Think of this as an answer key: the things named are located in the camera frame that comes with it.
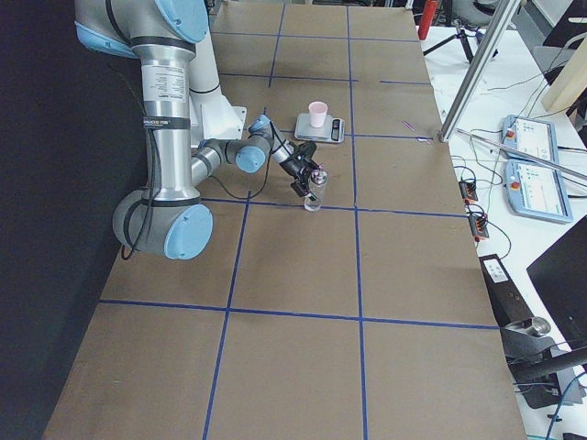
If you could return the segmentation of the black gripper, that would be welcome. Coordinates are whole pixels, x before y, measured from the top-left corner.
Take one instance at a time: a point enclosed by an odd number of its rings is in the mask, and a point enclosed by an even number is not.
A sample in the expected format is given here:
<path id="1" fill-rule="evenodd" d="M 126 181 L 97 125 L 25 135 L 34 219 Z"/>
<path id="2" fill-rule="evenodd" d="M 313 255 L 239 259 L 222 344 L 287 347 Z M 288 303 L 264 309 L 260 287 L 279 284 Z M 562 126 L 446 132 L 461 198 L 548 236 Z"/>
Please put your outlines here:
<path id="1" fill-rule="evenodd" d="M 292 177 L 294 181 L 291 187 L 298 196 L 306 196 L 308 202 L 315 202 L 317 197 L 308 194 L 308 180 L 314 170 L 319 169 L 319 165 L 313 160 L 316 153 L 317 145 L 314 141 L 305 141 L 302 143 L 288 143 L 290 152 L 286 154 L 286 159 L 280 166 Z"/>

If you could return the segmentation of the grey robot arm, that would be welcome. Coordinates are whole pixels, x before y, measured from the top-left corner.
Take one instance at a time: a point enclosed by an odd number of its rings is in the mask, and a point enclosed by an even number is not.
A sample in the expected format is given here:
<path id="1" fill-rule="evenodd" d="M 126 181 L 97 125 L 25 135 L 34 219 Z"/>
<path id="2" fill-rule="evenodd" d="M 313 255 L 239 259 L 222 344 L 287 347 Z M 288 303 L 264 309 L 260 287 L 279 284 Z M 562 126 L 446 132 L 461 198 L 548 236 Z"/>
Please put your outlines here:
<path id="1" fill-rule="evenodd" d="M 299 196 L 316 199 L 315 144 L 290 143 L 265 115 L 246 125 L 223 95 L 204 2 L 78 1 L 75 26 L 87 49 L 141 64 L 149 177 L 113 215 L 123 259 L 200 254 L 214 221 L 197 187 L 226 164 L 254 173 L 275 161 Z"/>

